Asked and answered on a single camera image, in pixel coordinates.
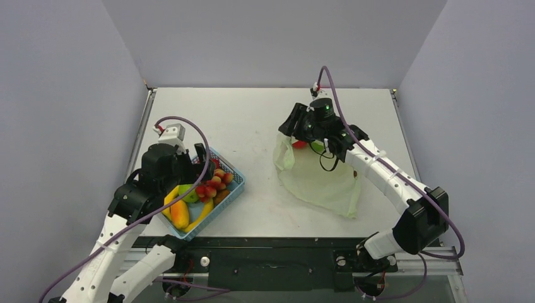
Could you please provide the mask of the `green fake lime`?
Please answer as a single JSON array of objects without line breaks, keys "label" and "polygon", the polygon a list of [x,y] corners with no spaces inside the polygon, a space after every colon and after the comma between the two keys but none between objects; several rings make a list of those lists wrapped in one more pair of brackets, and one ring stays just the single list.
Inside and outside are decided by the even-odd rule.
[{"label": "green fake lime", "polygon": [[182,197],[182,201],[185,203],[197,203],[199,201],[196,187],[193,184],[179,185],[179,196]]},{"label": "green fake lime", "polygon": [[311,142],[309,145],[311,149],[319,155],[321,155],[325,151],[324,145],[322,143],[318,143],[315,141]]}]

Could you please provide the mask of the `red fake fruit piece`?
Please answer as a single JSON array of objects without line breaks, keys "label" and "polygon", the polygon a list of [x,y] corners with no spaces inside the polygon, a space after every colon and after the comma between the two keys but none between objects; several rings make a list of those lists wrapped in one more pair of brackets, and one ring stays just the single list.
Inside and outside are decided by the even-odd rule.
[{"label": "red fake fruit piece", "polygon": [[298,141],[293,142],[291,145],[292,145],[292,147],[293,147],[294,149],[304,149],[304,148],[306,148],[309,144],[308,144],[307,142],[305,142],[305,141],[300,141],[300,140],[298,140]]}]

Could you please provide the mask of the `light green plastic bag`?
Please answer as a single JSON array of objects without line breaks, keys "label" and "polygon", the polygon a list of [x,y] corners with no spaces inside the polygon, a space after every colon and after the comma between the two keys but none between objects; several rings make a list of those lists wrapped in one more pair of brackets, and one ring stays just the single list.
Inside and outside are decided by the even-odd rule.
[{"label": "light green plastic bag", "polygon": [[346,218],[356,218],[363,178],[351,166],[340,162],[333,171],[325,167],[333,159],[320,157],[311,147],[294,149],[294,139],[277,134],[273,163],[278,179],[294,197]]}]

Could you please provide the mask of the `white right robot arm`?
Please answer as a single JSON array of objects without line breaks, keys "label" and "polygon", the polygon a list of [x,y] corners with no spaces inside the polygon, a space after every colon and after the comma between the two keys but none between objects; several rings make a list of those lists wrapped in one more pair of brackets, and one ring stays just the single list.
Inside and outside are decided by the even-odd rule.
[{"label": "white right robot arm", "polygon": [[320,141],[339,161],[366,177],[392,203],[400,218],[390,230],[377,232],[358,246],[357,264],[371,270],[392,254],[418,254],[449,229],[447,193],[414,181],[379,150],[358,126],[345,125],[334,112],[332,99],[295,104],[278,128],[289,138]]}]

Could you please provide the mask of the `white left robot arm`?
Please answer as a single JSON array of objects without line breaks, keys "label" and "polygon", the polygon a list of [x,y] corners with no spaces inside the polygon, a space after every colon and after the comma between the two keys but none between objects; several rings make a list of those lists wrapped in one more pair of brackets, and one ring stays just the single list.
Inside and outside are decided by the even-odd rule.
[{"label": "white left robot arm", "polygon": [[199,184],[213,169],[207,143],[196,143],[199,163],[188,151],[166,143],[151,145],[141,157],[140,168],[115,190],[100,235],[90,255],[59,277],[76,271],[75,281],[49,302],[107,302],[125,299],[111,292],[130,248],[153,216],[164,209],[165,197],[179,184]]}]

